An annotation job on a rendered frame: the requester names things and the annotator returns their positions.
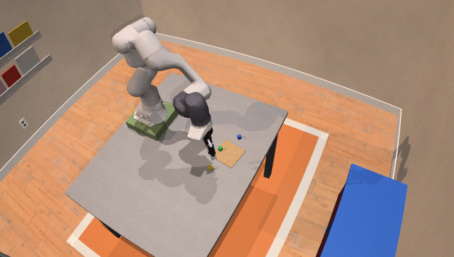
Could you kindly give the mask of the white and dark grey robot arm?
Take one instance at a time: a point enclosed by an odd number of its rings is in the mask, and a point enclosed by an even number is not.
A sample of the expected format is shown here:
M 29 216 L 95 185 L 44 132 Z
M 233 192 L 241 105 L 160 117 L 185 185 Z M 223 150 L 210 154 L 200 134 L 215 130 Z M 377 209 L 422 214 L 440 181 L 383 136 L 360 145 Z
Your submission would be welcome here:
M 211 96 L 211 87 L 178 53 L 163 46 L 155 33 L 154 21 L 144 17 L 112 38 L 114 49 L 124 55 L 129 67 L 136 68 L 126 86 L 131 96 L 141 98 L 134 119 L 150 127 L 166 119 L 167 109 L 157 87 L 151 83 L 158 71 L 179 69 L 191 84 L 173 98 L 173 106 L 180 116 L 191 119 L 188 138 L 202 141 L 213 125 L 206 102 Z

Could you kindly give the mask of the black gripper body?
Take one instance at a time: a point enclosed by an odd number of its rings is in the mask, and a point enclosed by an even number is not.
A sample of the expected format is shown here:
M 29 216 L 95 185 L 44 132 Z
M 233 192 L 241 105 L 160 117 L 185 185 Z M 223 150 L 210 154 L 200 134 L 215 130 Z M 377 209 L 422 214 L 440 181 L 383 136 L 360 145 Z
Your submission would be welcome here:
M 210 136 L 212 135 L 212 133 L 213 133 L 213 128 L 211 128 L 211 129 L 206 133 L 206 135 L 203 137 L 203 138 L 205 139 L 206 143 L 208 143 L 208 139 L 211 141 Z

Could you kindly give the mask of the tan square mat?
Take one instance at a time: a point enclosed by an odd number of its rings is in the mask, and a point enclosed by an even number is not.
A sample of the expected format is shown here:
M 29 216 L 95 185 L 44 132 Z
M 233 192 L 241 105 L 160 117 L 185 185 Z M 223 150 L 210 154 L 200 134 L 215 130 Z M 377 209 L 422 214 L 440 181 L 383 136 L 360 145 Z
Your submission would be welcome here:
M 241 158 L 245 150 L 236 146 L 235 144 L 225 140 L 221 145 L 222 151 L 215 150 L 218 161 L 232 168 L 235 163 Z

